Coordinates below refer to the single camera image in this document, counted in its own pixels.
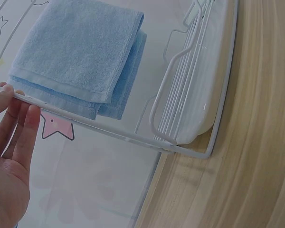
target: hand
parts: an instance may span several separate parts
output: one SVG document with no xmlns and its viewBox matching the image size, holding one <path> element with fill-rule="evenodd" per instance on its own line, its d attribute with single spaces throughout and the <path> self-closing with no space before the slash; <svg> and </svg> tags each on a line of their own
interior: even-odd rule
<svg viewBox="0 0 285 228">
<path fill-rule="evenodd" d="M 0 86 L 0 113 L 7 109 L 0 123 L 0 228 L 13 228 L 29 203 L 29 169 L 40 109 L 13 98 L 11 85 Z"/>
</svg>

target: blue towel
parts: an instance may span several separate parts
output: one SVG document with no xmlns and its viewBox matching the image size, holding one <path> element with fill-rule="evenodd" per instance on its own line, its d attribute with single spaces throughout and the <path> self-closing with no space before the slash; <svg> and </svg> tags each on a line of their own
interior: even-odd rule
<svg viewBox="0 0 285 228">
<path fill-rule="evenodd" d="M 9 83 L 64 110 L 120 119 L 146 35 L 143 13 L 94 0 L 55 0 L 37 20 Z"/>
<path fill-rule="evenodd" d="M 146 38 L 147 35 L 144 32 L 138 32 L 123 71 L 113 91 L 110 104 L 87 102 L 15 76 L 10 76 L 8 83 L 14 85 L 17 89 L 20 88 L 27 95 L 93 120 L 97 114 L 114 119 L 121 119 L 143 55 Z"/>
</svg>

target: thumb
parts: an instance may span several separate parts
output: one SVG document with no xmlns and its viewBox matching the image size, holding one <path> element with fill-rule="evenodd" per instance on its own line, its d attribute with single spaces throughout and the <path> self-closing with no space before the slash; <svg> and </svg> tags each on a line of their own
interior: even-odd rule
<svg viewBox="0 0 285 228">
<path fill-rule="evenodd" d="M 7 109 L 13 96 L 14 88 L 6 84 L 0 92 L 0 113 Z"/>
</svg>

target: wire rack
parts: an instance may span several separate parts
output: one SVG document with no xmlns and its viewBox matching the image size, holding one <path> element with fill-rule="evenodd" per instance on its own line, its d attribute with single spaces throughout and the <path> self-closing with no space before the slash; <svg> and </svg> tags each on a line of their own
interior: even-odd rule
<svg viewBox="0 0 285 228">
<path fill-rule="evenodd" d="M 185 30 L 174 29 L 168 38 L 168 42 L 166 48 L 163 52 L 163 59 L 168 64 L 166 73 L 163 77 L 161 85 L 159 87 L 158 93 L 156 96 L 149 98 L 145 106 L 143 108 L 143 112 L 140 115 L 136 128 L 134 132 L 129 132 L 125 130 L 118 129 L 116 127 L 99 123 L 97 121 L 93 121 L 82 116 L 76 115 L 74 113 L 67 112 L 65 110 L 58 109 L 54 106 L 48 105 L 40 100 L 32 99 L 28 96 L 22 96 L 16 94 L 15 97 L 19 100 L 25 101 L 27 103 L 32 104 L 32 100 L 34 100 L 34 104 L 37 104 L 40 108 L 44 109 L 44 111 L 51 112 L 61 118 L 67 119 L 75 124 L 88 128 L 90 130 L 124 140 L 126 142 L 134 143 L 137 145 L 141 145 L 147 148 L 154 149 L 159 152 L 165 153 L 173 153 L 179 152 L 186 155 L 190 155 L 197 158 L 207 158 L 211 155 L 214 142 L 217 136 L 219 123 L 221 119 L 221 114 L 224 106 L 229 72 L 231 67 L 231 60 L 233 54 L 233 46 L 234 46 L 234 38 L 235 38 L 235 30 L 236 30 L 236 21 L 237 21 L 237 8 L 238 1 L 235 0 L 235 9 L 234 9 L 234 20 L 233 20 L 233 30 L 232 37 L 230 42 L 230 52 L 228 56 L 227 62 L 227 73 L 224 78 L 222 92 L 220 95 L 220 101 L 218 110 L 216 113 L 216 118 L 213 125 L 213 130 L 211 133 L 211 137 L 209 140 L 209 144 L 205 153 L 196 152 L 190 149 L 186 149 L 177 145 L 176 137 L 180 130 L 180 124 L 184 115 L 184 107 L 186 105 L 187 99 L 190 96 L 190 89 L 192 87 L 192 81 L 195 76 L 196 66 L 198 59 L 200 57 L 201 44 L 205 37 L 205 32 L 207 29 L 209 15 L 211 13 L 211 9 L 215 0 L 193 0 L 191 6 L 189 7 L 188 12 L 186 13 L 183 19 L 183 25 L 185 26 Z M 7 0 L 4 0 L 0 5 L 0 10 L 3 8 L 4 4 Z M 24 15 L 20 18 L 18 23 L 16 24 L 14 30 L 11 33 L 11 36 L 7 40 L 3 50 L 0 54 L 0 59 L 10 42 L 11 37 L 17 30 L 19 24 L 29 11 L 29 9 L 35 4 L 36 0 L 33 0 Z M 185 43 L 181 52 L 177 53 L 172 57 L 170 61 L 167 60 L 166 53 L 169 47 L 169 42 L 171 36 L 174 32 L 184 33 L 186 34 Z M 165 108 L 161 114 L 161 119 L 158 126 L 155 126 L 155 116 L 158 114 L 159 103 L 163 99 L 163 93 L 166 89 L 166 85 L 169 80 L 172 79 L 172 84 L 170 86 L 167 102 Z M 154 103 L 152 105 L 152 109 L 149 116 L 149 124 L 151 131 L 154 133 L 154 138 L 147 138 L 137 134 L 138 128 L 142 122 L 142 118 L 145 114 L 147 105 L 153 100 Z"/>
</svg>

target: wooden floor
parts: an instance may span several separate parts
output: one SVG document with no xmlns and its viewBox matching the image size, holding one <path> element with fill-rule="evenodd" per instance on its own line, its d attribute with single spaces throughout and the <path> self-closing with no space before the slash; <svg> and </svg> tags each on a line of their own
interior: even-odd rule
<svg viewBox="0 0 285 228">
<path fill-rule="evenodd" d="M 138 228 L 285 228 L 285 0 L 239 0 L 237 22 L 213 154 L 162 155 Z"/>
</svg>

